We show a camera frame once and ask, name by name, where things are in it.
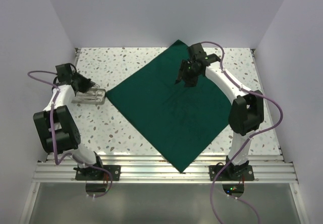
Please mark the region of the steel surgical scissors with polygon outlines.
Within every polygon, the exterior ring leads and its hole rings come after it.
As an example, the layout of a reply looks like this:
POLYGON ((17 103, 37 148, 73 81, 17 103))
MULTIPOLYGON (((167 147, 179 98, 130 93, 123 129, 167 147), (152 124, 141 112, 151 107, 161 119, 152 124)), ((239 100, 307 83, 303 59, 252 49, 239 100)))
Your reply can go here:
POLYGON ((86 93, 78 93, 77 96, 82 100, 100 100, 104 97, 104 91, 90 91, 86 93))

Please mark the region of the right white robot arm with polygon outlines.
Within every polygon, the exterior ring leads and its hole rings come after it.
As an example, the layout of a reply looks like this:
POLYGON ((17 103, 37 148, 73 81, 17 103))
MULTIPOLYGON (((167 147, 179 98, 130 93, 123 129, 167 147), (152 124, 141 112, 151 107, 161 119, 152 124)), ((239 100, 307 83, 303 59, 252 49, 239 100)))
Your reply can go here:
POLYGON ((229 125, 233 130, 233 141, 226 157, 225 174, 231 180, 238 179, 249 164, 248 152, 251 134, 264 121, 262 93, 251 91, 223 65, 224 53, 207 54, 201 43, 188 47, 189 59, 182 60, 175 83, 184 82, 186 87, 195 87, 199 76, 213 82, 231 104, 229 125))

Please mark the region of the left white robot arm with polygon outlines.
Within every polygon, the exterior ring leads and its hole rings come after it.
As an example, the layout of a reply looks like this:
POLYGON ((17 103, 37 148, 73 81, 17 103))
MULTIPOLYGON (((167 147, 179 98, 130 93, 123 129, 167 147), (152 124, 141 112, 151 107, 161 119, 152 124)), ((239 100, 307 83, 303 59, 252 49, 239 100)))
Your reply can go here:
POLYGON ((60 165, 64 158, 70 157, 77 163, 77 171, 88 174, 94 180, 101 179, 105 168, 98 154, 81 144, 79 129, 68 108, 78 93, 87 93, 95 83, 78 73, 71 63, 56 66, 53 82, 32 75, 38 72, 41 70, 30 71, 28 76, 52 87, 48 105, 33 115, 43 150, 53 154, 55 165, 60 165))

